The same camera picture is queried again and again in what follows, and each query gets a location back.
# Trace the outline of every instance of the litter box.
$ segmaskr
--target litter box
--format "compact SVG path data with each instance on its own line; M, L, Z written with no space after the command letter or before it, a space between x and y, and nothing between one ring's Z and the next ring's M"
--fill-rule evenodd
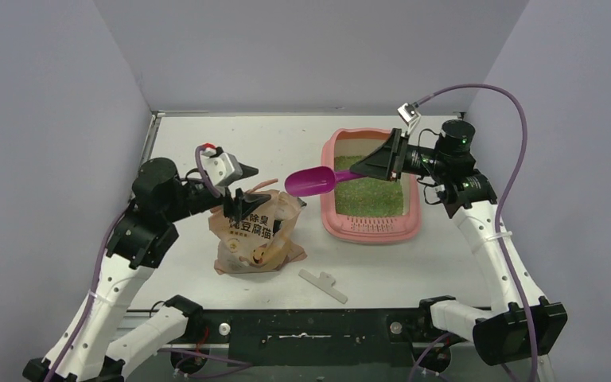
M390 131L380 129L340 129L322 148L321 164L346 170L389 136ZM389 244L410 239L420 230L420 198L414 175L404 174L397 182L370 178L346 181L320 198L323 225L342 240Z

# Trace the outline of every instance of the purple scoop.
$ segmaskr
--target purple scoop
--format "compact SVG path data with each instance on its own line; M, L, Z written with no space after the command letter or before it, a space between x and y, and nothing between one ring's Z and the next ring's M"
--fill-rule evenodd
M313 167L292 173L285 180L285 189L294 197L310 197L333 191L337 183L359 179L364 175L350 170L334 171L327 166Z

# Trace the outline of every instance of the screw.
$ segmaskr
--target screw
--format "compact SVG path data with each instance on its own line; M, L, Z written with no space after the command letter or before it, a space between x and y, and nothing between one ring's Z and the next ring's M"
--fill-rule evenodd
M402 333L402 324L400 324L399 322L392 322L390 324L390 333L401 334Z
M219 325L219 334L221 334L222 336L227 336L230 333L231 333L231 326L229 324L224 322L221 325Z

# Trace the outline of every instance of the brown paper bag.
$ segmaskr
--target brown paper bag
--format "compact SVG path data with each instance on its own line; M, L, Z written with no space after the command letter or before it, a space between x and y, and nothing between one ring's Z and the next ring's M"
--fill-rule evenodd
M274 189L257 192L277 181L265 181L247 191L270 195L270 200L239 223L225 217L220 208L212 210L209 230L221 239L214 262L219 275L279 271L288 262L306 258L303 248L290 238L301 213L300 201Z

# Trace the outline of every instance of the pink litter box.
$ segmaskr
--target pink litter box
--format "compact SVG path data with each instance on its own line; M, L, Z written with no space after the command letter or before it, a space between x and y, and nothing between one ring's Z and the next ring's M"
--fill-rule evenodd
M340 129L322 148L321 164L334 168L334 158L367 156L390 136L380 129ZM365 217L337 213L336 193L321 198L322 223L326 230L342 240L360 244L389 244L410 239L420 230L420 198L414 175L399 180L403 212L397 216Z

